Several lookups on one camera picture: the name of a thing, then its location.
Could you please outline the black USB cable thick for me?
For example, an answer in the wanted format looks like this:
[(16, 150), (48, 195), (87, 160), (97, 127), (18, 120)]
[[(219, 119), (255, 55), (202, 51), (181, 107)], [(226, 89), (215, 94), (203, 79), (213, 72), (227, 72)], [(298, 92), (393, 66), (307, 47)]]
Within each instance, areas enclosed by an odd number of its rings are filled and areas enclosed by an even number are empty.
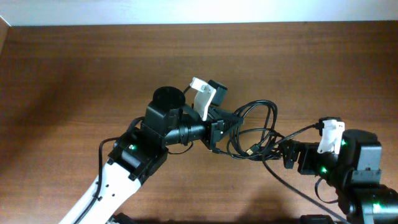
[[(237, 110), (235, 110), (234, 114), (238, 116), (243, 116), (243, 109), (245, 109), (247, 104), (239, 107)], [(254, 108), (250, 113), (253, 111), (256, 111), (257, 109), (263, 109), (265, 113), (265, 118), (266, 118), (266, 111), (267, 108), (260, 106), (257, 108)], [(263, 127), (264, 121), (262, 122), (261, 125), (259, 126), (250, 126), (248, 128), (245, 128), (243, 125), (240, 125), (240, 127), (232, 130), (228, 135), (228, 140), (226, 142), (226, 148), (225, 149), (219, 149), (220, 152), (217, 152), (217, 154), (222, 154), (222, 155), (227, 155), (232, 157), (233, 159), (249, 159), (249, 156), (246, 154), (246, 151), (252, 147), (255, 143), (258, 143), (260, 138), (261, 138), (261, 132), (256, 132), (258, 128)]]

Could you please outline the black USB cable thin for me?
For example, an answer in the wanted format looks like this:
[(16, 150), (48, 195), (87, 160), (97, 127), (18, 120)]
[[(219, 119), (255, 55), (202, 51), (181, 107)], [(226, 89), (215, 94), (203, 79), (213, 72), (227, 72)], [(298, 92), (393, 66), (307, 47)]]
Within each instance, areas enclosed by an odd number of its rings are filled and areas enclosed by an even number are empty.
[(264, 125), (258, 128), (256, 132), (261, 132), (261, 138), (258, 143), (250, 147), (246, 154), (252, 161), (262, 160), (278, 160), (281, 153), (275, 148), (277, 138), (283, 138), (283, 135), (275, 130), (277, 121), (277, 105), (270, 100), (255, 100), (248, 103), (243, 109), (243, 117), (245, 118), (254, 108), (263, 106), (267, 108)]

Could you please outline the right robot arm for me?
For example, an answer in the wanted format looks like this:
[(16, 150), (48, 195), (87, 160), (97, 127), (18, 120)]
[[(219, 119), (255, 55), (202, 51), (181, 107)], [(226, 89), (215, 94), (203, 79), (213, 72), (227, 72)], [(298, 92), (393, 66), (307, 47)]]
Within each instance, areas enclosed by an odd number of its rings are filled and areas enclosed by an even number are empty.
[(380, 183), (382, 146), (377, 135), (343, 132), (340, 152), (321, 152), (317, 143), (288, 140), (279, 147), (287, 169), (298, 162), (302, 175), (317, 175), (335, 188), (336, 203), (349, 223), (397, 223), (397, 191)]

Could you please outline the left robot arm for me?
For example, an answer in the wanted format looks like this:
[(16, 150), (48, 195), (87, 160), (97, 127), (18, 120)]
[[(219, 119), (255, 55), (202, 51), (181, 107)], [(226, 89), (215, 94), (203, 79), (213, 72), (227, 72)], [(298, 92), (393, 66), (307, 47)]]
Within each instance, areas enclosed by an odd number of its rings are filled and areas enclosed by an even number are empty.
[(216, 143), (243, 123), (243, 118), (211, 107), (208, 118), (185, 103), (178, 88), (163, 86), (154, 92), (143, 117), (115, 137), (113, 149), (88, 190), (63, 217), (62, 223), (107, 223), (167, 160), (169, 145), (192, 146), (200, 140), (211, 151)]

